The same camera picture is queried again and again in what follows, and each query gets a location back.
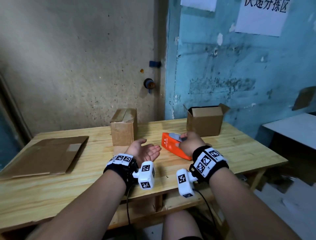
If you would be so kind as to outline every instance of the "wood grain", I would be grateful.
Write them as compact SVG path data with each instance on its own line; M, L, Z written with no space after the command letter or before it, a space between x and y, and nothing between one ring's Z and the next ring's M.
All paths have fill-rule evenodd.
M185 126L186 119L139 124L137 137L147 138L148 143L160 144L162 132L182 133ZM89 136L89 140L70 174L0 181L0 229L54 217L101 176L113 155L110 127L40 133L22 151L42 139L72 136ZM234 173L287 162L228 123L223 123L219 136L203 139L228 159ZM190 164L190 161L162 149L155 161L155 187L144 191L137 186L131 198L146 198L176 189L176 171L188 168Z

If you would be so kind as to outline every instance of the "white paper on wall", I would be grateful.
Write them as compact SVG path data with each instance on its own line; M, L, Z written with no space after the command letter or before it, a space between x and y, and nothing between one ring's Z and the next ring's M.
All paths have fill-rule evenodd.
M214 12L217 0L181 0L181 5Z
M292 0L242 0L235 32L281 36Z

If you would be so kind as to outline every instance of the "white wrist-mounted device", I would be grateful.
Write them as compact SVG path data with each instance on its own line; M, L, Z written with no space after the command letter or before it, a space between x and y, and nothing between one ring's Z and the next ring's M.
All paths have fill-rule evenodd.
M192 173L186 169L180 169L177 171L178 189L179 194L185 198L194 196L193 182L197 181L196 177L192 176Z
M138 178L138 184L141 189L149 190L155 184L155 166L152 161L145 161L142 163L138 172L133 172L133 177Z

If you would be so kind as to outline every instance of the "person's left arm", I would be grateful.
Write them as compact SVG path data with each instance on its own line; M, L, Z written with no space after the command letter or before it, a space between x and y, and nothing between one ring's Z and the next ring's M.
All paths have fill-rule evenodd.
M133 155L138 166L143 161L154 161L161 148L134 141L125 153ZM95 183L67 205L44 229L37 240L102 239L126 191L124 180L114 171L107 170Z

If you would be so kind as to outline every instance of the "flattened cardboard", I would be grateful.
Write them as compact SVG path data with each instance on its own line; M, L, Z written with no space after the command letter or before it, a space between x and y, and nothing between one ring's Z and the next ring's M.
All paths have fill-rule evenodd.
M88 138L89 136L78 136L41 140L17 155L0 172L0 178L70 172L84 150Z
M137 133L136 108L119 108L111 119L113 146L129 146Z
M191 107L186 120L187 131L193 131L200 136L219 135L224 114L230 108L224 104L218 106Z

